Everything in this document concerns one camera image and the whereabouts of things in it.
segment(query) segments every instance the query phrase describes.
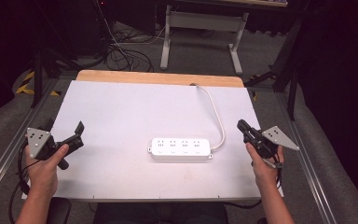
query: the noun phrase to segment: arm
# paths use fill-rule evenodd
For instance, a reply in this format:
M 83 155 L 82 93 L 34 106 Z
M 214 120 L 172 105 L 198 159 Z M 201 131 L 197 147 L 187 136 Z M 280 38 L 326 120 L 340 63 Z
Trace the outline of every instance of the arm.
M 260 190 L 268 224 L 295 223 L 277 189 L 277 170 L 266 165 L 251 144 L 247 143 L 246 149 L 253 160 L 255 183 Z M 281 162 L 283 162 L 282 146 L 278 147 L 278 155 L 281 158 Z
M 63 145 L 46 161 L 40 161 L 28 168 L 31 188 L 16 223 L 46 223 L 50 200 L 57 190 L 57 164 L 68 152 L 68 145 Z M 30 159 L 30 149 L 25 149 L 26 165 L 36 160 Z

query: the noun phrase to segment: person's leg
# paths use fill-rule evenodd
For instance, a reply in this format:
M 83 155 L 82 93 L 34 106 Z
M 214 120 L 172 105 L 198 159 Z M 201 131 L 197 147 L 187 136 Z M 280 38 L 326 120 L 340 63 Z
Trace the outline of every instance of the person's leg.
M 170 218 L 172 224 L 226 224 L 223 203 L 175 203 Z
M 148 224 L 159 220 L 152 203 L 98 203 L 94 224 Z

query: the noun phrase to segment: silver bracket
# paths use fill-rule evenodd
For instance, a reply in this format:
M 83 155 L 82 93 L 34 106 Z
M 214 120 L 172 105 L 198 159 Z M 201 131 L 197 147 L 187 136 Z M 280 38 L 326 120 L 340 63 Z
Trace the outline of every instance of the silver bracket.
M 290 138 L 287 137 L 286 134 L 284 134 L 284 132 L 278 128 L 278 126 L 265 130 L 263 135 L 274 144 L 288 147 L 293 150 L 300 150 L 300 148 L 294 142 L 292 142 L 292 140 L 290 140 Z
M 28 128 L 27 136 L 30 148 L 30 157 L 31 159 L 34 159 L 50 138 L 51 133 L 39 129 Z

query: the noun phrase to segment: power strip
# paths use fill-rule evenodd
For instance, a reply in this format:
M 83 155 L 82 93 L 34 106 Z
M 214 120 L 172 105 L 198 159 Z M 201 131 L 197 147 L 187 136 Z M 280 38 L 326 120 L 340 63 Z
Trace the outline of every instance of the power strip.
M 203 138 L 153 138 L 148 149 L 155 160 L 205 161 L 211 159 L 209 141 Z

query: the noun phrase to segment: white table surface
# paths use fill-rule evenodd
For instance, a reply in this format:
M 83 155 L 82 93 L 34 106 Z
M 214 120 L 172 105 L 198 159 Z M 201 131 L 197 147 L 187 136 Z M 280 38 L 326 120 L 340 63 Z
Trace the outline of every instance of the white table surface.
M 156 162 L 155 137 L 221 140 L 208 95 L 194 86 L 72 81 L 51 130 L 56 141 L 85 125 L 85 144 L 59 169 L 56 197 L 86 202 L 219 201 L 260 197 L 239 119 L 259 128 L 245 88 L 204 87 L 226 130 L 213 159 Z

